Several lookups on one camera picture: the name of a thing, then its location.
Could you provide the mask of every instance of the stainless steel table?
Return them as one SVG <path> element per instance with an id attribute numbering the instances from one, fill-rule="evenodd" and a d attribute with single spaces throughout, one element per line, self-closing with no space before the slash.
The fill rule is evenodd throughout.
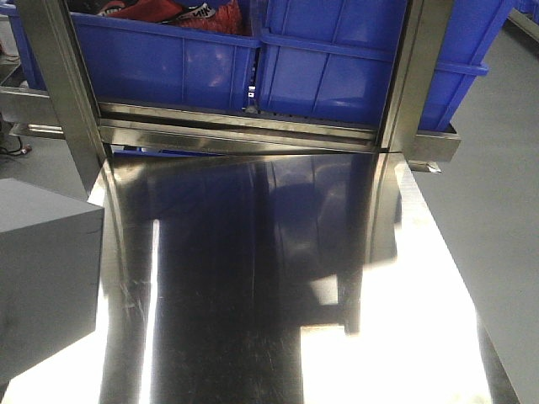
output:
<path id="1" fill-rule="evenodd" d="M 399 154 L 116 157 L 90 201 L 96 330 L 4 404 L 516 402 Z"/>

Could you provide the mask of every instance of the gray floor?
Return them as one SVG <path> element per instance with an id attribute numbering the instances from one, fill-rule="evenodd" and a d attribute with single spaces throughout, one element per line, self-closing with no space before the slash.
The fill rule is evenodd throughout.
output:
<path id="1" fill-rule="evenodd" d="M 539 64 L 525 42 L 500 34 L 490 74 L 453 120 L 463 138 L 454 161 L 416 174 L 522 404 L 537 402 L 526 376 L 539 375 Z M 29 142 L 27 157 L 0 156 L 0 178 L 83 199 L 66 145 Z"/>

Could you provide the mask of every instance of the blue storage bin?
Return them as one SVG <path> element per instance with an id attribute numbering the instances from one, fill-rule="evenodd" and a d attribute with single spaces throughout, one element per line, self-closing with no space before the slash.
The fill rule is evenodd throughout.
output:
<path id="1" fill-rule="evenodd" d="M 394 51 L 407 0 L 269 0 L 272 34 Z"/>
<path id="2" fill-rule="evenodd" d="M 539 0 L 533 2 L 533 14 L 531 16 L 536 24 L 539 24 Z"/>
<path id="3" fill-rule="evenodd" d="M 257 69 L 262 110 L 378 126 L 393 54 L 273 35 L 264 29 Z M 420 129 L 444 130 L 486 66 L 439 62 Z"/>
<path id="4" fill-rule="evenodd" d="M 521 13 L 533 13 L 535 4 L 533 0 L 517 0 L 515 8 Z"/>
<path id="5" fill-rule="evenodd" d="M 481 63 L 514 6 L 515 0 L 455 0 L 440 60 Z"/>
<path id="6" fill-rule="evenodd" d="M 269 0 L 271 34 L 394 51 L 405 0 Z M 440 59 L 479 64 L 515 0 L 456 0 Z"/>
<path id="7" fill-rule="evenodd" d="M 227 2 L 208 1 L 213 7 Z M 98 98 L 136 102 L 228 110 L 247 106 L 260 42 L 257 22 L 249 17 L 250 1 L 239 3 L 253 36 L 72 13 L 94 92 Z M 45 89 L 13 0 L 1 0 L 0 13 L 9 16 L 30 87 Z"/>

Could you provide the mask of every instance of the reflective metal surface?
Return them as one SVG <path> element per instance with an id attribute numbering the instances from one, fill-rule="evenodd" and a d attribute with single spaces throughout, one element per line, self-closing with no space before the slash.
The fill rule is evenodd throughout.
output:
<path id="1" fill-rule="evenodd" d="M 15 3 L 73 161 L 89 194 L 106 152 L 97 124 L 99 108 L 66 1 L 16 0 Z"/>
<path id="2" fill-rule="evenodd" d="M 370 141 L 374 138 L 374 130 L 353 126 L 129 104 L 99 103 L 99 107 L 104 115 L 99 125 L 101 140 L 109 144 L 228 155 L 377 151 Z M 0 87 L 0 109 L 7 122 L 29 124 L 29 127 L 17 126 L 14 134 L 65 138 L 59 130 L 47 92 Z M 414 149 L 409 158 L 450 161 L 460 144 L 460 137 L 453 128 L 449 129 L 447 133 L 420 131 L 415 136 Z"/>
<path id="3" fill-rule="evenodd" d="M 452 9 L 453 0 L 408 1 L 379 139 L 382 148 L 401 152 L 407 159 Z"/>
<path id="4" fill-rule="evenodd" d="M 91 201 L 96 332 L 3 404 L 501 402 L 401 155 L 117 157 Z"/>
<path id="5" fill-rule="evenodd" d="M 441 173 L 440 166 L 437 162 L 417 162 L 415 160 L 408 160 L 408 166 L 410 167 L 410 170 L 421 173 Z"/>

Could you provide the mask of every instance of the gray box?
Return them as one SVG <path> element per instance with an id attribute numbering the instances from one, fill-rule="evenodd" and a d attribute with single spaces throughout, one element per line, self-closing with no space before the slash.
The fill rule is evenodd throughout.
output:
<path id="1" fill-rule="evenodd" d="M 94 330 L 103 218 L 0 180 L 0 385 Z"/>

